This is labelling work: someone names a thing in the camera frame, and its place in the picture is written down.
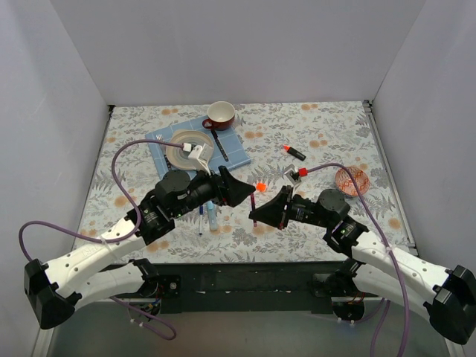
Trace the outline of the thin blue pen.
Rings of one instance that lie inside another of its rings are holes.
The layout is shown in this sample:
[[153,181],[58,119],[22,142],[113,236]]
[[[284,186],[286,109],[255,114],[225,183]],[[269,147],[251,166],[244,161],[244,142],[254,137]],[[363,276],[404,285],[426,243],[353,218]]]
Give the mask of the thin blue pen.
[[199,215],[199,236],[203,234],[203,214]]

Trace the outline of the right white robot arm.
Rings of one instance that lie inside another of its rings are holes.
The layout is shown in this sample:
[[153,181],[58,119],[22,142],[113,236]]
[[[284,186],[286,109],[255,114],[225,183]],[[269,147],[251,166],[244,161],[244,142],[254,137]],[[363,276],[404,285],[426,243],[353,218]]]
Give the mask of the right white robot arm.
[[461,265],[446,268],[391,248],[349,211],[338,190],[326,189],[312,202],[284,186],[249,217],[280,230],[291,221],[325,228],[327,245],[347,257],[346,271],[336,277],[342,294],[362,291],[406,306],[427,318],[444,338],[466,344],[475,331],[473,273]]

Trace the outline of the light blue highlighter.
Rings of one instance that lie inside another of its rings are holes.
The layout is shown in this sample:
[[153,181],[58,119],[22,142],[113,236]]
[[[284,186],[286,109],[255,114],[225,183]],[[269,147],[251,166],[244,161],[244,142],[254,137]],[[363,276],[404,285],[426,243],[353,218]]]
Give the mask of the light blue highlighter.
[[216,213],[214,211],[208,212],[208,220],[210,231],[217,231],[219,229],[219,225],[216,221]]

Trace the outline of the orange black highlighter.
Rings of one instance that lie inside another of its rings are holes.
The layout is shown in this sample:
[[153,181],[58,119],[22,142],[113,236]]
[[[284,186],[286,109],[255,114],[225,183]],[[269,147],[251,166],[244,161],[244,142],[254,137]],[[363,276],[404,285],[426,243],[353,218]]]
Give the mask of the orange black highlighter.
[[284,145],[283,148],[288,154],[290,154],[293,157],[299,159],[300,161],[305,161],[306,160],[306,156],[302,152],[298,151],[297,149],[295,149],[291,146],[288,146],[288,145]]

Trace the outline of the pink pen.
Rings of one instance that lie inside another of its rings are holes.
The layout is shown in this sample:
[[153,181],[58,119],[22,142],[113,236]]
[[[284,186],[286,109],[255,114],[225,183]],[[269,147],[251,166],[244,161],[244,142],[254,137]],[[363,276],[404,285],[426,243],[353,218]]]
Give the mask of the pink pen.
[[[250,214],[253,213],[255,211],[255,209],[256,209],[255,201],[254,202],[251,201],[251,212],[250,212]],[[257,220],[252,219],[252,221],[253,221],[254,228],[256,228],[257,227]]]

